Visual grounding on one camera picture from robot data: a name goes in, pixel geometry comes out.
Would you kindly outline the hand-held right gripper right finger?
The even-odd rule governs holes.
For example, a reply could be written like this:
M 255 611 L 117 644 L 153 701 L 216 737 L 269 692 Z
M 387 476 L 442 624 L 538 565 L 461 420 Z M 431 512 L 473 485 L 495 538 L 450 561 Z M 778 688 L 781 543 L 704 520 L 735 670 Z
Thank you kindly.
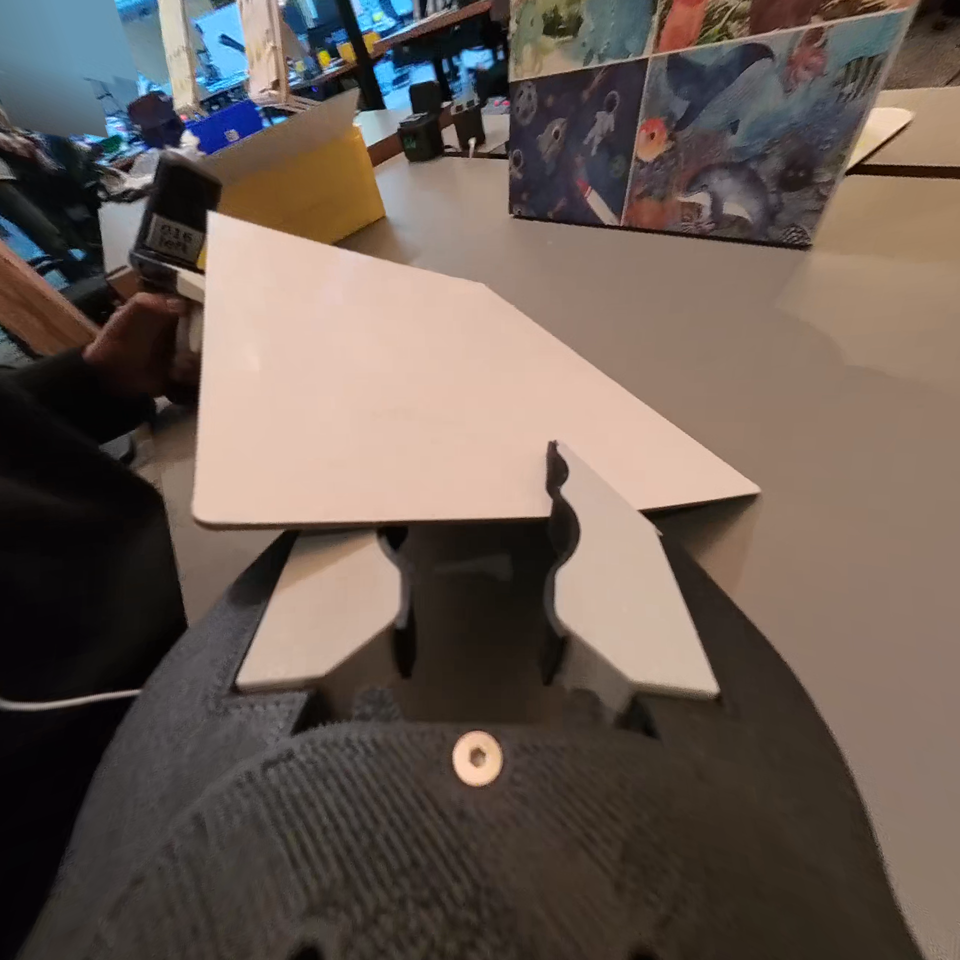
M 543 683 L 590 693 L 606 714 L 629 714 L 646 695 L 717 700 L 656 526 L 566 444 L 552 440 L 545 461 L 554 558 L 543 589 Z

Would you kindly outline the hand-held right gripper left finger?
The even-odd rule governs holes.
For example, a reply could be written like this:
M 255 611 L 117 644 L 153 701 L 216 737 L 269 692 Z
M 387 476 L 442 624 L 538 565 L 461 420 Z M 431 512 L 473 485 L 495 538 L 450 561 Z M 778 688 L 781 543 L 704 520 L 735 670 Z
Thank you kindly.
M 236 674 L 237 690 L 352 690 L 408 678 L 415 614 L 402 529 L 300 533 Z

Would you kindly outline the red and blue jigsaw puzzle board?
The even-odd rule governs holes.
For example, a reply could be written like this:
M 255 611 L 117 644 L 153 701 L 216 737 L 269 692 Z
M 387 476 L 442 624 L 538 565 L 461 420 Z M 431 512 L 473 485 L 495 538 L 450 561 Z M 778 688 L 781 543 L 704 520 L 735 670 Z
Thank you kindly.
M 542 519 L 554 441 L 639 511 L 761 492 L 484 284 L 220 213 L 200 356 L 212 529 Z

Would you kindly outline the person's left forearm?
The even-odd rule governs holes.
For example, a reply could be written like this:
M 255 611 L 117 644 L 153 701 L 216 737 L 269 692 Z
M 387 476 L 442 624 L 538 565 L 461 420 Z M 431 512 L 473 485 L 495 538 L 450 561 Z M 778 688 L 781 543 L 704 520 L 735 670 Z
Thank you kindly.
M 78 347 L 2 366 L 1 386 L 99 447 L 150 425 L 157 414 L 152 397 L 115 391 Z

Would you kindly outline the person's left hand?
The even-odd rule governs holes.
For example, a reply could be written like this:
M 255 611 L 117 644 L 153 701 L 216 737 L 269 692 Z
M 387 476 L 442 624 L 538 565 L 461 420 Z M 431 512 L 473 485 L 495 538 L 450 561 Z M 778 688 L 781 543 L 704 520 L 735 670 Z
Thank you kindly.
M 190 309 L 177 295 L 138 293 L 111 315 L 81 358 L 116 397 L 194 406 L 201 359 L 188 341 Z

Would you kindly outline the blue plastic bin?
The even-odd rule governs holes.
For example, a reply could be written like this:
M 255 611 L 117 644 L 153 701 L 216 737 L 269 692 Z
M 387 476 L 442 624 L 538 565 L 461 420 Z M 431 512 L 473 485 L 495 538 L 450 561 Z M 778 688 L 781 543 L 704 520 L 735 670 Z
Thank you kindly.
M 232 102 L 208 116 L 186 121 L 186 131 L 197 140 L 198 151 L 213 156 L 263 130 L 258 106 L 246 99 Z

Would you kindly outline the large yellow box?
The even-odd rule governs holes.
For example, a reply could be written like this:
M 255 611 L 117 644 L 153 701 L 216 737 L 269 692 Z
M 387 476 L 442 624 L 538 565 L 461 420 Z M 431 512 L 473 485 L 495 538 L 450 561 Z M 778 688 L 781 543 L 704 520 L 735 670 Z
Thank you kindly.
M 342 92 L 202 159 L 222 184 L 218 211 L 323 244 L 383 219 L 357 100 Z

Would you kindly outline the wooden board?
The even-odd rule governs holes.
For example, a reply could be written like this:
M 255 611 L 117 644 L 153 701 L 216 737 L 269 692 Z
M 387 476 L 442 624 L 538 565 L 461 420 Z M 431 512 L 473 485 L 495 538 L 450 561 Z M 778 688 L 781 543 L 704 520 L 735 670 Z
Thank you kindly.
M 1 242 L 1 326 L 30 353 L 51 356 L 82 349 L 98 329 Z

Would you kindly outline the black pole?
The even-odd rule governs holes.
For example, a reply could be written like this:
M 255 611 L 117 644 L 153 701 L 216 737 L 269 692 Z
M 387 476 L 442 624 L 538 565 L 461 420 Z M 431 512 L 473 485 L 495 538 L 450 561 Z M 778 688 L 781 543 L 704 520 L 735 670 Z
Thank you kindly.
M 363 110 L 383 111 L 386 109 L 382 91 L 374 68 L 372 56 L 367 48 L 362 30 L 354 11 L 353 2 L 336 1 L 337 10 L 346 31 L 347 39 L 354 55 L 354 77 L 361 91 Z

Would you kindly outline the printed picture puzzle box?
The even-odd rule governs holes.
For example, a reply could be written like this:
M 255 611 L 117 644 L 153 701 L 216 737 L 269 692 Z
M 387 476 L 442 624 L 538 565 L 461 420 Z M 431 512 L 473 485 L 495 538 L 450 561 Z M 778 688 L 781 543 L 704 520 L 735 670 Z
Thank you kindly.
M 510 215 L 808 249 L 917 6 L 511 2 Z

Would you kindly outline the pale wooden post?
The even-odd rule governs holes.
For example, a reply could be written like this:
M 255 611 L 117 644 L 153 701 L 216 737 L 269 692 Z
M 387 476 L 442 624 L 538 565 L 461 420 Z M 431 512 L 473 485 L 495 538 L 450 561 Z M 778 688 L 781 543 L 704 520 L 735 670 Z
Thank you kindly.
M 197 57 L 184 1 L 157 1 L 164 57 L 174 109 L 188 119 L 202 115 Z
M 246 87 L 260 107 L 281 108 L 290 96 L 278 1 L 236 3 L 246 49 Z

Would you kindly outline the white drawstring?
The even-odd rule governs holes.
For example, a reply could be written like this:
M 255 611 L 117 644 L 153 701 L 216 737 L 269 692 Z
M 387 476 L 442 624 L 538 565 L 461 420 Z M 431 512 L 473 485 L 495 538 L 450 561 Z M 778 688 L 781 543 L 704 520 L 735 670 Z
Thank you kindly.
M 1 698 L 1 712 L 3 714 L 46 714 L 81 710 L 88 707 L 134 700 L 140 693 L 141 690 L 139 688 L 134 688 L 86 694 L 52 701 L 16 701 Z

